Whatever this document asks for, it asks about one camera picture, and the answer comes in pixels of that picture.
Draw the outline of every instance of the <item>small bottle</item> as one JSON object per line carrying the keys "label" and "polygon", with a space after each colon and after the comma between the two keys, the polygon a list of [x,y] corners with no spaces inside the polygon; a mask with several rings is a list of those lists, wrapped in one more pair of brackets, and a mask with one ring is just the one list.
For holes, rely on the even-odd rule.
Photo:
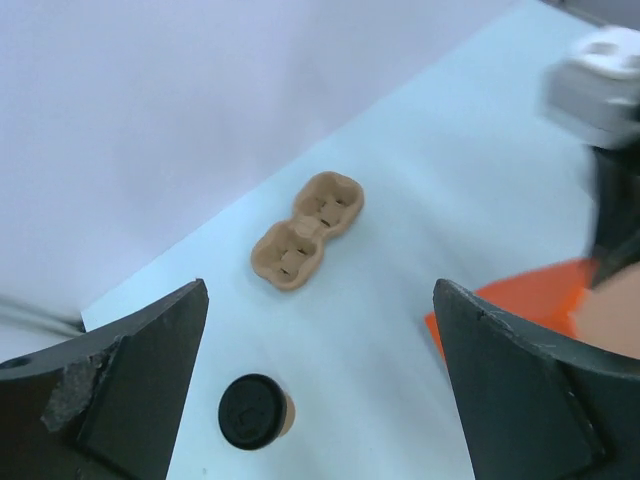
{"label": "small bottle", "polygon": [[218,422],[224,438],[242,450],[258,450],[285,435],[295,418],[289,395],[258,373],[235,380],[222,395]]}

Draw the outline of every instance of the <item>orange plate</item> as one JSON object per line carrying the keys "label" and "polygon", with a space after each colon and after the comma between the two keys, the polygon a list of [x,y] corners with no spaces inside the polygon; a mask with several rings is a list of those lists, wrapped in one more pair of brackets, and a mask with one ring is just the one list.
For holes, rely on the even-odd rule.
{"label": "orange plate", "polygon": [[[551,265],[487,285],[476,294],[515,315],[567,337],[576,338],[571,312],[580,302],[592,268],[585,259]],[[432,312],[427,327],[444,358]]]}

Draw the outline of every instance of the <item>cardboard egg carton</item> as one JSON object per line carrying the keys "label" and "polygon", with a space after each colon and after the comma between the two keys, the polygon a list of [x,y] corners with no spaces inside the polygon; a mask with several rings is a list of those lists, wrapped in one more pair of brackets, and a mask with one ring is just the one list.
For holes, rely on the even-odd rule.
{"label": "cardboard egg carton", "polygon": [[293,216],[273,225],[251,252],[254,272],[280,290],[304,285],[324,257],[325,243],[342,235],[364,206],[364,191],[335,172],[315,175],[296,195]]}

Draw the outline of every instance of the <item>white table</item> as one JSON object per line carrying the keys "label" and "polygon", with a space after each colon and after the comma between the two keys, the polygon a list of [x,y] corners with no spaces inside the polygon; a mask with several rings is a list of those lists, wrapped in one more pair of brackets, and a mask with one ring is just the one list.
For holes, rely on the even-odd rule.
{"label": "white table", "polygon": [[[207,327],[169,478],[473,478],[423,317],[437,278],[476,288],[582,252],[588,157],[537,110],[544,69],[590,29],[519,4],[83,313],[96,328],[205,279]],[[323,170],[359,181],[365,208],[308,285],[280,293],[249,252]],[[217,406],[254,371],[290,393],[297,419],[247,453],[224,441]]]}

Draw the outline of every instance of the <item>white backdrop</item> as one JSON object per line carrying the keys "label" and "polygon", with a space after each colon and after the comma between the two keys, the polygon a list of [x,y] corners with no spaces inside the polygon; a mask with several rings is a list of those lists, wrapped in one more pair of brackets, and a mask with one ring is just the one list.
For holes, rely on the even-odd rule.
{"label": "white backdrop", "polygon": [[78,312],[510,3],[0,2],[0,293]]}

